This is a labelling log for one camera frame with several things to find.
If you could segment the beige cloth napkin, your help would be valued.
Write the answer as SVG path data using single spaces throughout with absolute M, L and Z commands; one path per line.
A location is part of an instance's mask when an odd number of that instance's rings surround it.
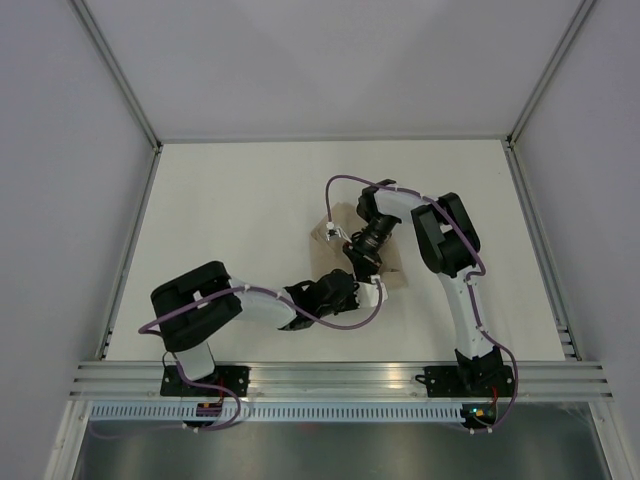
M 334 222 L 343 228 L 347 234 L 353 234 L 366 226 L 366 222 L 356 213 L 356 207 L 347 202 L 338 202 L 332 206 Z M 309 234 L 310 265 L 312 279 L 318 280 L 332 270 L 341 269 L 353 274 L 354 268 L 343 253 L 343 241 L 326 238 L 327 217 L 324 217 Z M 388 290 L 406 288 L 408 278 L 404 272 L 399 248 L 396 240 L 391 237 L 379 252 L 382 266 L 378 274 Z

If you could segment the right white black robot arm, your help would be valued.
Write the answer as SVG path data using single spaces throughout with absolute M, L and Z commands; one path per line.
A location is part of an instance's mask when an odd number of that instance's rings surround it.
M 392 180 L 367 186 L 356 206 L 366 226 L 353 234 L 343 252 L 356 278 L 373 280 L 380 273 L 380 250 L 392 230 L 414 228 L 420 257 L 445 291 L 456 335 L 456 365 L 426 367 L 416 381 L 430 398 L 513 397 L 516 366 L 504 363 L 508 350 L 491 338 L 483 321 L 478 280 L 486 274 L 479 257 L 479 236 L 460 197 L 447 193 L 428 200 L 398 187 Z

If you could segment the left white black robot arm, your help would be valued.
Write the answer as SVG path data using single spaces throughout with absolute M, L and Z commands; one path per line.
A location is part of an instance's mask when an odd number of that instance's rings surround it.
M 304 330 L 316 318 L 358 309 L 360 287 L 354 275 L 335 269 L 271 295 L 231 276 L 222 262 L 211 261 L 156 287 L 150 300 L 165 349 L 182 368 L 184 385 L 206 396 L 218 384 L 208 341 L 228 323 L 271 322 L 280 331 Z

